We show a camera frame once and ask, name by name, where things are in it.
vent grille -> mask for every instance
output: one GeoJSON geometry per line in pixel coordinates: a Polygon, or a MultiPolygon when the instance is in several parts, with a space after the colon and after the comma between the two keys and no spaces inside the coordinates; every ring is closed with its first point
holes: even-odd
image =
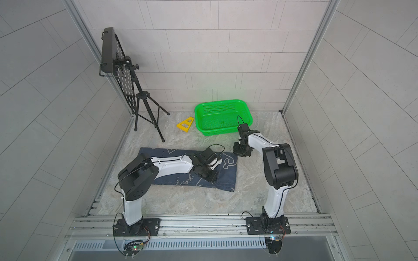
{"type": "MultiPolygon", "coordinates": [[[[121,248],[132,240],[116,240],[121,248]]],[[[144,250],[188,250],[188,249],[239,249],[265,248],[263,238],[155,238],[151,239],[144,250]]],[[[77,240],[73,251],[113,251],[116,245],[113,240],[77,240]]]]}
{"type": "Polygon", "coordinates": [[[196,238],[196,239],[172,239],[151,240],[144,249],[170,250],[170,249],[210,249],[210,248],[263,248],[264,239],[260,238],[196,238]]]}
{"type": "Polygon", "coordinates": [[[104,240],[82,240],[80,242],[77,242],[74,245],[74,249],[78,250],[91,250],[91,249],[102,249],[104,240]]]}

yellow plastic toy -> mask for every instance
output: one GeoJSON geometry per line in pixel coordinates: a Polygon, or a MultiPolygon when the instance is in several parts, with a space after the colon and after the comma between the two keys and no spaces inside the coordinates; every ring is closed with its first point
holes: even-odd
{"type": "Polygon", "coordinates": [[[192,124],[192,122],[194,121],[193,117],[189,117],[186,120],[180,122],[179,124],[177,124],[177,128],[185,131],[185,132],[189,132],[190,126],[192,124]]]}

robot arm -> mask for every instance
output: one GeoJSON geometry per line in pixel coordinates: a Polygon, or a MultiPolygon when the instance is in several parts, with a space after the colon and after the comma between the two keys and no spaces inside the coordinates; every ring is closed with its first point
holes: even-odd
{"type": "Polygon", "coordinates": [[[209,147],[199,154],[184,154],[179,157],[158,158],[145,153],[139,154],[119,174],[119,185],[123,195],[124,222],[118,228],[128,230],[135,225],[135,231],[142,229],[142,197],[156,178],[195,171],[201,178],[214,182],[218,172],[216,166],[222,163],[220,155],[209,147]]]}
{"type": "Polygon", "coordinates": [[[246,123],[239,125],[238,132],[240,140],[234,143],[235,154],[251,156],[252,150],[256,149],[263,155],[264,176],[271,186],[263,208],[264,218],[269,220],[282,216],[287,192],[299,177],[289,144],[273,143],[259,131],[250,130],[246,123]]]}

black mounting plate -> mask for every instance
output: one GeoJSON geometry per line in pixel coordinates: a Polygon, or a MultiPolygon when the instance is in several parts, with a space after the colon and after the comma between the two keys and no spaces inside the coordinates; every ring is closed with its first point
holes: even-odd
{"type": "MultiPolygon", "coordinates": [[[[159,218],[144,218],[143,226],[146,226],[148,228],[151,236],[157,236],[158,231],[160,230],[160,222],[161,222],[161,219],[159,218]]],[[[113,235],[114,236],[148,236],[145,229],[141,229],[141,231],[135,235],[130,235],[129,232],[124,231],[123,229],[114,229],[113,235]]]]}
{"type": "MultiPolygon", "coordinates": [[[[249,235],[282,235],[283,231],[279,225],[276,225],[275,227],[268,228],[267,233],[263,229],[263,225],[261,223],[260,217],[247,217],[245,218],[245,221],[247,222],[247,233],[249,235]]],[[[287,217],[284,217],[284,221],[282,222],[281,226],[285,229],[286,235],[290,234],[290,227],[286,226],[286,224],[289,224],[289,221],[287,217]]]]}

tripod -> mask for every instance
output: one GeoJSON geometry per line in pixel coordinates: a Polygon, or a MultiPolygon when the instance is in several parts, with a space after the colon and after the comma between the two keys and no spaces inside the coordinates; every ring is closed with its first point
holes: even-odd
{"type": "Polygon", "coordinates": [[[135,95],[136,97],[136,108],[135,108],[135,131],[138,130],[137,125],[138,125],[138,116],[143,118],[144,120],[154,124],[154,127],[157,128],[158,133],[160,134],[161,137],[161,141],[165,142],[166,140],[164,139],[163,135],[161,134],[160,131],[160,127],[158,126],[158,120],[160,119],[160,109],[163,110],[167,115],[170,115],[170,113],[168,111],[166,111],[160,104],[158,104],[158,102],[156,102],[153,98],[151,98],[150,93],[147,91],[143,91],[141,88],[141,85],[139,84],[139,80],[138,77],[136,76],[135,73],[135,69],[138,69],[138,65],[135,64],[132,65],[129,56],[125,57],[125,66],[128,67],[130,74],[131,74],[131,81],[132,81],[132,85],[135,83],[136,87],[138,88],[139,93],[137,93],[135,95]],[[147,98],[149,98],[153,103],[155,103],[155,105],[158,106],[158,113],[157,113],[157,120],[155,120],[154,114],[151,111],[150,105],[148,104],[147,98]],[[147,118],[145,118],[142,115],[139,115],[139,101],[142,100],[145,108],[148,111],[148,114],[150,115],[151,120],[148,120],[147,118]]]}
{"type": "Polygon", "coordinates": [[[102,63],[99,66],[99,75],[103,77],[114,77],[119,84],[120,90],[125,96],[126,102],[135,115],[135,131],[138,130],[138,116],[144,120],[154,124],[160,134],[161,141],[165,142],[163,135],[161,134],[160,128],[158,127],[158,120],[160,119],[160,109],[162,109],[167,115],[170,115],[161,105],[158,104],[150,93],[143,91],[139,84],[138,77],[136,76],[135,70],[139,69],[137,64],[133,65],[132,60],[129,56],[125,56],[122,46],[117,35],[114,33],[112,27],[108,27],[103,30],[102,33],[103,47],[102,47],[102,63]],[[102,75],[100,71],[105,73],[112,73],[113,76],[102,75]],[[134,96],[135,83],[139,93],[134,96]],[[158,106],[157,120],[155,120],[154,114],[151,111],[150,105],[148,104],[147,98],[158,106]],[[142,100],[145,108],[150,115],[151,120],[148,120],[142,115],[139,115],[139,101],[142,100]]]}

